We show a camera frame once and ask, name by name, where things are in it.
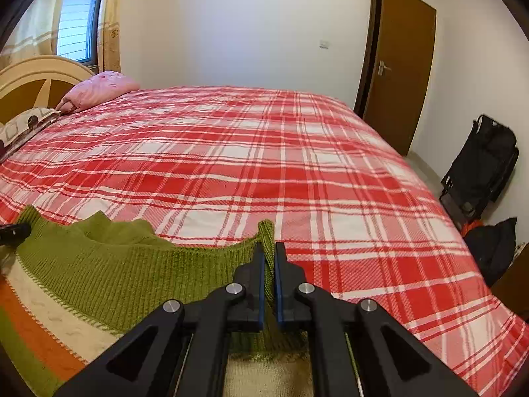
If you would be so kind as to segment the green knitted sweater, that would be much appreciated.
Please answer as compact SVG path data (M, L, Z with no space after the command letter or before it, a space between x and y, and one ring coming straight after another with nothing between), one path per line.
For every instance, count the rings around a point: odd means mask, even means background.
M256 245L274 275L270 220L224 247L173 245L146 220L102 212L61 225L29 206L18 220L31 232L1 250L1 344L35 396L51 396L164 301L188 304L230 283Z

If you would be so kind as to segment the white brown patterned pillow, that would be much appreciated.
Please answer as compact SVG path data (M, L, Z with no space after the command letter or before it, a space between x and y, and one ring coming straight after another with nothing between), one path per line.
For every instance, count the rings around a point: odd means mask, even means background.
M21 112L1 127L1 162L13 155L40 131L60 117L54 109L33 108Z

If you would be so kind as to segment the cream wooden headboard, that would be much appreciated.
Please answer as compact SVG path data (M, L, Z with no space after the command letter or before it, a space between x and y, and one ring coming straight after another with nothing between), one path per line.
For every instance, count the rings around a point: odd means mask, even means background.
M38 56L1 70L1 125L34 108L53 109L68 91L94 73L58 56Z

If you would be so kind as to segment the brown wooden furniture corner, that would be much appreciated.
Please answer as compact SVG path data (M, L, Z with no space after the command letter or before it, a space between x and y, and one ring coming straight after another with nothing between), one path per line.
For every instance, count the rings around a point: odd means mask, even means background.
M528 244L521 245L506 272L492 285L491 292L508 309L528 322Z

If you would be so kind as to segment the black bag on floor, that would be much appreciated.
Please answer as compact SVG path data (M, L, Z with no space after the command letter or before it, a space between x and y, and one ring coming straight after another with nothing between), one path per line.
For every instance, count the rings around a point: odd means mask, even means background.
M517 218L513 217L494 226L474 228L464 236L465 244L489 288L506 273L514 259L516 224Z

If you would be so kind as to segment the pink pillow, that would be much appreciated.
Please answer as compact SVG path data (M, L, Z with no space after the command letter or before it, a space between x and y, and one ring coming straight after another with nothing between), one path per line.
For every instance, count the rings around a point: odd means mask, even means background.
M138 91L140 85L122 73L105 71L78 83L67 92L55 107L62 114L90 109L99 104L113 101L131 91Z

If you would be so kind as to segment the red white plaid bedspread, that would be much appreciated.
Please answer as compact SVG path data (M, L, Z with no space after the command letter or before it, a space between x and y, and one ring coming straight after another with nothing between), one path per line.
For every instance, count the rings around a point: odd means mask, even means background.
M1 220L148 221L224 247L263 220L335 297L372 298L482 396L528 373L528 327L494 297L436 196L341 101L296 91L135 91L62 116L1 165Z

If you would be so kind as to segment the left beige curtain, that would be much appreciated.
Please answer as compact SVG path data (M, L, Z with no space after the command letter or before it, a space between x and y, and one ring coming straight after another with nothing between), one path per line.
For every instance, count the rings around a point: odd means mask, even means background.
M1 69L28 58L55 55L64 0L34 0L1 52Z

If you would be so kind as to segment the beige curtain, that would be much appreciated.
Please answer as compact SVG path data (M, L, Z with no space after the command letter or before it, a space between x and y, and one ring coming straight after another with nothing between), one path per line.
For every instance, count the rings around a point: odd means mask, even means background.
M55 55L64 0L34 0L1 52L1 69L28 58Z
M100 73L121 72L120 0L101 0L97 31L97 62Z

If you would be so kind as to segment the black folded stroller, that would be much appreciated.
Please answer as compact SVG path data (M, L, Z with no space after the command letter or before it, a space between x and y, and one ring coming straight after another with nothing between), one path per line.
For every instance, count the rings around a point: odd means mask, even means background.
M482 114L441 179L439 197L450 197L466 222L479 220L488 204L500 197L518 157L515 133Z

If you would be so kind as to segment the right beige curtain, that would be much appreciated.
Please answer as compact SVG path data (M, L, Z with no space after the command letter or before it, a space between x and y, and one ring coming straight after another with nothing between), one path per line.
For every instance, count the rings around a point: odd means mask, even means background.
M97 31L97 62L100 73L121 72L120 0L101 0Z

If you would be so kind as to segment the brown wooden door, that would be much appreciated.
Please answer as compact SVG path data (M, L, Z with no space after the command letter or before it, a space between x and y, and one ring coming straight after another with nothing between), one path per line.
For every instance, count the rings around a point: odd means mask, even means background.
M428 90L437 10L422 0L371 0L354 112L407 156ZM383 60L392 71L378 76Z

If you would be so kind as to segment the window with dark frame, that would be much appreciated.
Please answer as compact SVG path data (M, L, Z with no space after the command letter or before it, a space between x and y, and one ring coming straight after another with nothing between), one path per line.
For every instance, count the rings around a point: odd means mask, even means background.
M63 0L57 55L98 72L97 32L101 0Z

